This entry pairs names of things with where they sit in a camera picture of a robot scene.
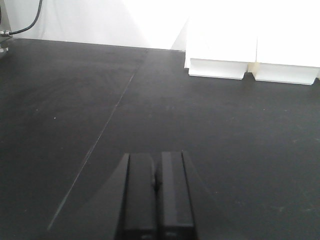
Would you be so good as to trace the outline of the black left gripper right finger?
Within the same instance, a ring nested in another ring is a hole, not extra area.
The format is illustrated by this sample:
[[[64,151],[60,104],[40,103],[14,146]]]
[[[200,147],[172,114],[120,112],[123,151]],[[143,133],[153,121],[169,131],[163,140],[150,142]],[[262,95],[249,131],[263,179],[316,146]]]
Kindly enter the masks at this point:
[[[181,152],[162,152],[156,171],[158,234],[161,240],[196,237]]]

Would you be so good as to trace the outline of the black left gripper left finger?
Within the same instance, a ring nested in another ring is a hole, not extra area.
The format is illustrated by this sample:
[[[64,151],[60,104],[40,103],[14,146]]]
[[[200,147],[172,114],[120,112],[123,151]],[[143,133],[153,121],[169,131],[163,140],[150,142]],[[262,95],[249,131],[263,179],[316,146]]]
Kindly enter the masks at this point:
[[[156,240],[154,161],[149,153],[130,153],[117,240]]]

